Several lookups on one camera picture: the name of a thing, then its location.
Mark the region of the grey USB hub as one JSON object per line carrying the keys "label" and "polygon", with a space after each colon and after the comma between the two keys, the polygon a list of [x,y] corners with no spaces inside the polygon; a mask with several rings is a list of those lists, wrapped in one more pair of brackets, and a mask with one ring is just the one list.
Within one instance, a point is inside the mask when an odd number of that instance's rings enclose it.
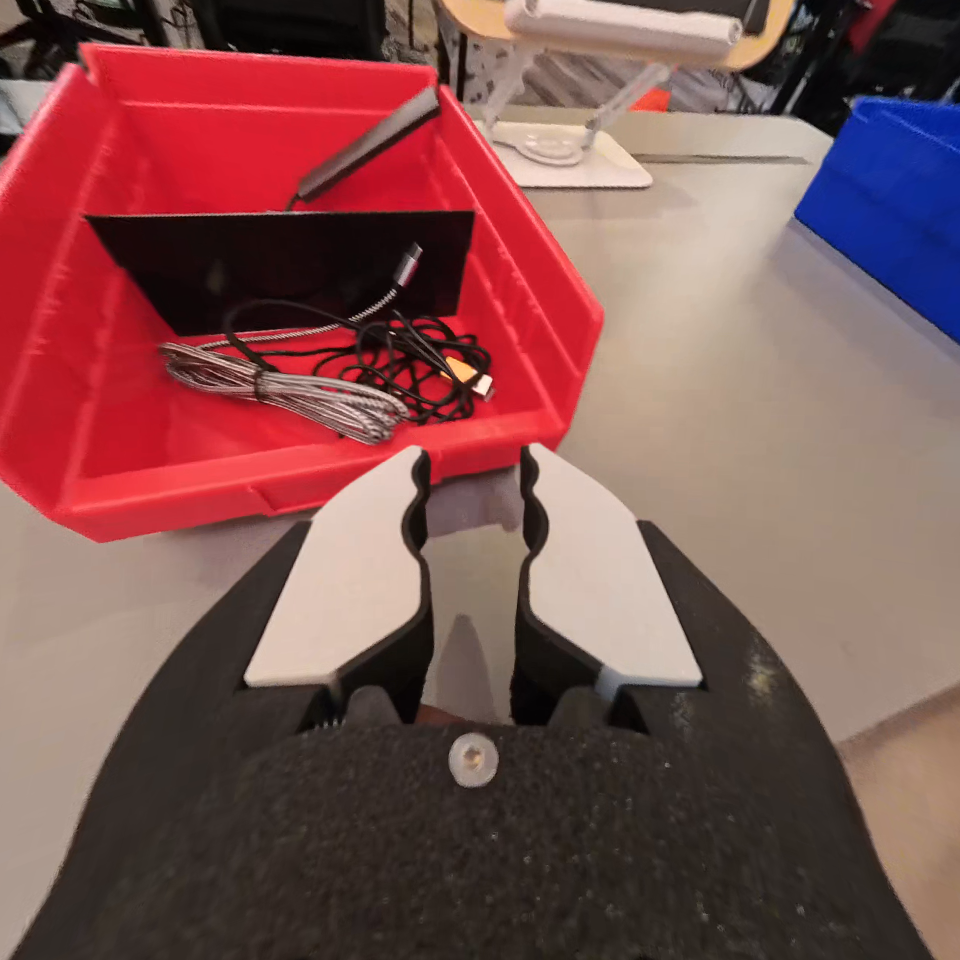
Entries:
{"label": "grey USB hub", "polygon": [[283,212],[290,212],[297,205],[313,202],[362,166],[438,118],[440,113],[438,87],[428,86],[419,91],[384,119],[309,171],[297,184],[293,196],[283,207]]}

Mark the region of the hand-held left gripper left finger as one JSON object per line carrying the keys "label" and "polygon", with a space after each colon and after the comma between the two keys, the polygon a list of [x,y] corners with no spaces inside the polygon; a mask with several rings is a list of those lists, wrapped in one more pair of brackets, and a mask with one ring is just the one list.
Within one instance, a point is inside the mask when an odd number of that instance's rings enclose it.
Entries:
{"label": "hand-held left gripper left finger", "polygon": [[426,451],[403,448],[349,483],[312,518],[246,666],[252,689],[340,687],[349,665],[414,618],[420,548],[403,523],[423,493]]}

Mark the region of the white printed sheet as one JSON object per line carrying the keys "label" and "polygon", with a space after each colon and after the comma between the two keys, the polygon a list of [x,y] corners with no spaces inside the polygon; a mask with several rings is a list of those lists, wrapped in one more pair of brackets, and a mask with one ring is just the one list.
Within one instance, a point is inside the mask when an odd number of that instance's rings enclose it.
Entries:
{"label": "white printed sheet", "polygon": [[486,106],[492,97],[499,97],[506,107],[515,102],[523,90],[523,74],[531,63],[536,48],[528,43],[508,43],[462,33],[458,54],[463,64],[456,63],[456,81],[462,81],[459,99],[466,107]]}

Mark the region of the white folding stand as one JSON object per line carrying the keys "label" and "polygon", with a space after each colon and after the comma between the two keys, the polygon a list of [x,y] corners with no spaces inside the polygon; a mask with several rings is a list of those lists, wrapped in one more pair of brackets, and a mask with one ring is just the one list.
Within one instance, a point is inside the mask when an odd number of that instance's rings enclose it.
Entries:
{"label": "white folding stand", "polygon": [[[510,1],[505,22],[516,41],[488,96],[481,131],[519,186],[643,189],[652,176],[606,133],[679,63],[723,61],[742,39],[755,2]],[[524,73],[546,48],[619,46],[642,69],[596,109],[583,127],[504,122]]]}

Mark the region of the grey desk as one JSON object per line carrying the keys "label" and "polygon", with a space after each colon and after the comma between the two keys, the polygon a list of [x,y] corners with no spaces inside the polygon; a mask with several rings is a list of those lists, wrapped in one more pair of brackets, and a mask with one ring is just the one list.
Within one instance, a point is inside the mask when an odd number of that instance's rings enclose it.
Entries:
{"label": "grey desk", "polygon": [[[819,130],[633,114],[613,136],[649,190],[530,194],[606,314],[560,455],[774,647],[958,958],[958,345],[793,221]],[[100,545],[2,490],[2,958],[142,690],[295,520]]]}

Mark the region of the blue storage bin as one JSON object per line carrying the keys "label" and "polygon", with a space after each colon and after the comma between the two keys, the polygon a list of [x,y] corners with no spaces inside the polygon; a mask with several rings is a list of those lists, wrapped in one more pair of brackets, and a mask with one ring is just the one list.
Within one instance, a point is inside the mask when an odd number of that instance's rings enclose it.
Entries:
{"label": "blue storage bin", "polygon": [[795,218],[959,341],[959,106],[858,99]]}

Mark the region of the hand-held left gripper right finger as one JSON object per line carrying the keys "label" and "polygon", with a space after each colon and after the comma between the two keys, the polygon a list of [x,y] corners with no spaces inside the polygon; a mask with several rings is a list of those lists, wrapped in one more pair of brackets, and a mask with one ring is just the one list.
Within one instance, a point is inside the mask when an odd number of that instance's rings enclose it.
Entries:
{"label": "hand-held left gripper right finger", "polygon": [[520,462],[515,664],[537,688],[693,690],[704,676],[634,514],[545,445]]}

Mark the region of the red storage bin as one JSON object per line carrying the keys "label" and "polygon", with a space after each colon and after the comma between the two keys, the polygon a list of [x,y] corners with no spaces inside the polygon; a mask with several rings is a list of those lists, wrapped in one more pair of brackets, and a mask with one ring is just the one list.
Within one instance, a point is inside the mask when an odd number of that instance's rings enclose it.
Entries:
{"label": "red storage bin", "polygon": [[281,211],[421,90],[428,67],[90,44],[2,164],[2,482],[98,544],[320,507],[414,444],[441,481],[568,433],[603,310],[447,87],[440,115],[321,196],[324,211],[471,210],[457,310],[488,351],[471,418],[366,446],[177,383],[174,339],[88,217]]}

